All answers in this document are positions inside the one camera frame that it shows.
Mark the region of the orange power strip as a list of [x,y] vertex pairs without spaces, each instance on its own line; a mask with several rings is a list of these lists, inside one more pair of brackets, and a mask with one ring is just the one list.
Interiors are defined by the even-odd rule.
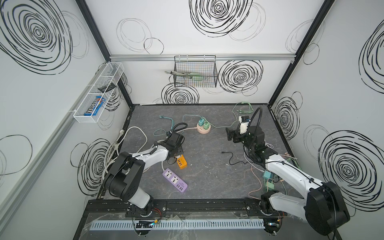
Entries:
[[178,164],[179,168],[185,169],[188,166],[188,163],[184,157],[184,155],[178,155],[176,156],[176,163]]

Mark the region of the round pink power strip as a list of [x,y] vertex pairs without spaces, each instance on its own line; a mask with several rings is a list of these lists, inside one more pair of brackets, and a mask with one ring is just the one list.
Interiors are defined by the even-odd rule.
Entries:
[[203,129],[203,126],[200,127],[200,126],[197,124],[197,131],[198,131],[200,134],[203,134],[203,135],[208,134],[208,133],[211,131],[211,124],[210,124],[210,128],[209,128],[208,130]]

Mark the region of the teal plug adapter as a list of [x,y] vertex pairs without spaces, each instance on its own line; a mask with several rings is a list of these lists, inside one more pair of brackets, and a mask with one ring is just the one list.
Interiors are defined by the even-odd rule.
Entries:
[[204,118],[201,118],[199,121],[198,121],[198,125],[201,127],[205,124],[206,120]]

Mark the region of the green plug adapter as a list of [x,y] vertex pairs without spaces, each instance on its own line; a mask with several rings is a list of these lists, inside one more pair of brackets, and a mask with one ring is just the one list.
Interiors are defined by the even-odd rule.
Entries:
[[209,128],[210,128],[210,123],[209,122],[205,122],[203,124],[203,129],[208,130]]

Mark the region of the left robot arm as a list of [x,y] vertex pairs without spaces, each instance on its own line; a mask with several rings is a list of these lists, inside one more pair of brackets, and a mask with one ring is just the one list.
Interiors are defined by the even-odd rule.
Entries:
[[143,210],[147,215],[153,207],[153,197],[140,188],[144,170],[175,157],[184,143],[185,137],[171,133],[164,141],[150,149],[130,154],[121,153],[107,167],[102,186],[110,195]]

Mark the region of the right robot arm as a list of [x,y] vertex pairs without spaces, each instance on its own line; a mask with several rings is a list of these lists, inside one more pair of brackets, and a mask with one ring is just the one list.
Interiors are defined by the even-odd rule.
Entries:
[[251,162],[277,175],[291,185],[301,196],[293,197],[277,190],[263,194],[261,211],[265,214],[285,212],[305,220],[319,234],[326,236],[350,221],[340,188],[333,182],[323,182],[304,173],[269,148],[261,127],[250,126],[247,131],[226,128],[227,138],[243,144]]

